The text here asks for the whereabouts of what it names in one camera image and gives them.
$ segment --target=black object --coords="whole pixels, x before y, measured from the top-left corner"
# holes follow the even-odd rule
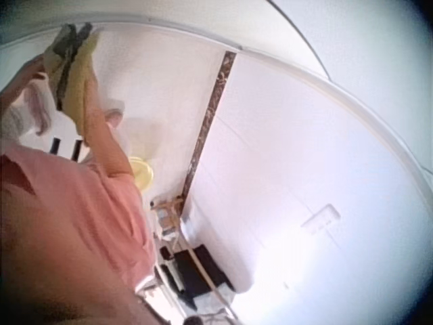
[[[215,286],[218,287],[227,283],[229,288],[235,291],[225,273],[220,270],[204,245],[195,248],[194,252]],[[175,253],[175,261],[185,291],[190,297],[194,298],[211,291],[188,251]]]
[[[202,319],[198,316],[189,316],[183,321],[183,325],[204,325]]]
[[[51,149],[49,150],[50,154],[55,154],[57,156],[57,153],[59,152],[60,147],[60,139],[58,137],[55,137],[53,139],[53,143],[51,145]]]
[[[165,246],[160,248],[160,253],[165,261],[170,261],[173,258],[173,256],[168,251],[168,248],[166,248]]]
[[[78,161],[82,144],[83,144],[82,140],[75,140],[75,146],[74,146],[74,151],[72,152],[71,160]]]
[[[170,287],[170,289],[177,295],[177,297],[181,301],[183,301],[186,304],[186,306],[188,306],[192,310],[197,311],[197,306],[194,303],[194,299],[185,290],[179,290],[179,288],[177,287],[177,284],[175,282],[175,279],[173,278],[173,275],[171,274],[167,265],[162,264],[161,269],[167,277],[168,286]]]

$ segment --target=person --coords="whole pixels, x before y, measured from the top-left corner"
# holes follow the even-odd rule
[[[23,65],[0,93],[4,116],[43,60]],[[93,71],[85,85],[77,163],[1,140],[1,315],[12,324],[161,324],[134,295],[153,272],[153,238],[128,158],[102,110]],[[119,115],[112,115],[113,127]]]

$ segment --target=wooden stick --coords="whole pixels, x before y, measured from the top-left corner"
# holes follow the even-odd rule
[[[188,243],[188,241],[185,239],[185,237],[183,236],[183,233],[180,229],[179,229],[179,237],[184,242],[189,254],[191,255],[191,258],[193,259],[194,263],[197,265],[199,272],[201,273],[201,275],[203,276],[203,278],[205,279],[205,281],[209,285],[209,287],[212,289],[212,291],[214,292],[214,294],[216,295],[218,300],[230,311],[230,314],[233,316],[233,318],[235,318],[236,320],[239,320],[236,313],[231,308],[230,304],[228,302],[226,302],[224,297],[218,291],[218,288],[215,286],[214,282],[212,281],[212,279],[208,275],[208,272],[206,272],[206,270],[204,269],[203,265],[201,264],[200,260],[198,259],[197,255],[196,255],[196,253],[194,252],[194,250],[192,249],[192,247]]]

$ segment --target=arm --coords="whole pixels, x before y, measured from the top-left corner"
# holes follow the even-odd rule
[[[22,90],[29,82],[33,79],[45,78],[42,72],[45,72],[42,55],[31,59],[19,69],[5,89],[0,93],[0,116],[3,116],[7,108],[20,97]]]
[[[92,150],[95,160],[111,177],[118,174],[133,175],[128,157],[124,154],[106,123],[97,92],[97,79],[91,69],[86,81],[85,141]]]

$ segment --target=hand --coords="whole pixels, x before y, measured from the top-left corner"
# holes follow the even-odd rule
[[[42,54],[25,63],[0,94],[1,113],[20,97],[29,82],[33,79],[45,79],[44,72]]]
[[[102,113],[98,93],[98,82],[92,66],[89,67],[89,75],[85,81],[84,109],[86,116],[89,114],[92,115],[95,112],[96,114]]]

